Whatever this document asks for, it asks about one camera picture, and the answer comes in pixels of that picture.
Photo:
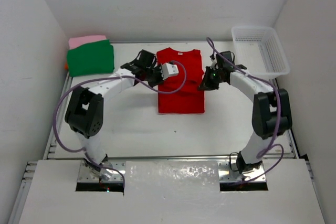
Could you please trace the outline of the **red t shirt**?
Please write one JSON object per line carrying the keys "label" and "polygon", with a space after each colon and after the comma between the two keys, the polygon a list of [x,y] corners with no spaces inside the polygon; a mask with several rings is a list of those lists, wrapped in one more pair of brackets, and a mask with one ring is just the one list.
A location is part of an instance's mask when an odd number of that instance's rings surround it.
{"label": "red t shirt", "polygon": [[173,94],[158,94],[158,112],[160,114],[203,114],[205,112],[205,94],[198,89],[203,78],[202,56],[199,49],[191,51],[177,51],[165,48],[156,53],[158,62],[168,63],[178,61],[183,66],[178,66],[179,74],[170,77],[158,86],[163,92],[174,91]]}

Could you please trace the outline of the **green t shirt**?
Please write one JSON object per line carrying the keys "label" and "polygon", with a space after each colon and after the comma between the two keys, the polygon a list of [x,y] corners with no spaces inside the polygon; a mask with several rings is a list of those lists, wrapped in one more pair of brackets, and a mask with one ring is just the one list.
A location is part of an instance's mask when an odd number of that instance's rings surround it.
{"label": "green t shirt", "polygon": [[71,77],[113,73],[114,47],[109,40],[101,40],[70,49],[67,65]]}

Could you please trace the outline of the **pink t shirt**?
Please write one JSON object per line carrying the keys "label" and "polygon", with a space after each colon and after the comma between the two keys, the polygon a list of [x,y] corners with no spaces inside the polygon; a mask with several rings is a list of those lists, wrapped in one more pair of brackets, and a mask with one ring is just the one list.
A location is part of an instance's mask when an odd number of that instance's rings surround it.
{"label": "pink t shirt", "polygon": [[82,36],[82,37],[75,37],[70,38],[69,43],[69,49],[75,49],[79,46],[82,46],[84,44],[92,43],[92,42],[98,42],[102,40],[106,40],[105,35],[90,35],[90,36]]}

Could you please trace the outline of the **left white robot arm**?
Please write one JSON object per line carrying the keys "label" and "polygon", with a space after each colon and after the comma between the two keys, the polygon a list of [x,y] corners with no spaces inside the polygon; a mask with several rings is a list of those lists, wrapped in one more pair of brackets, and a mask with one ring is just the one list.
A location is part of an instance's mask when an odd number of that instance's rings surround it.
{"label": "left white robot arm", "polygon": [[105,103],[140,81],[154,87],[175,73],[178,73],[176,66],[170,63],[158,63],[153,53],[141,50],[134,60],[121,65],[110,76],[110,80],[100,80],[92,88],[78,86],[73,90],[65,122],[78,137],[85,153],[86,164],[95,173],[99,174],[100,166],[108,161],[99,136],[103,126]]}

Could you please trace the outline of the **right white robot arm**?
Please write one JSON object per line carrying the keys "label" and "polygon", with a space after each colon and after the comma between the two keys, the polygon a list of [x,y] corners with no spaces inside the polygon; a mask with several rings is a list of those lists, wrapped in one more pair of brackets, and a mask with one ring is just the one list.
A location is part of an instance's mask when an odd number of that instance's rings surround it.
{"label": "right white robot arm", "polygon": [[199,90],[213,91],[221,83],[242,92],[253,104],[253,133],[247,145],[237,154],[236,172],[243,174],[258,169],[262,157],[273,147],[275,139],[292,127],[289,94],[269,81],[253,77],[245,66],[235,65],[231,51],[211,54]]}

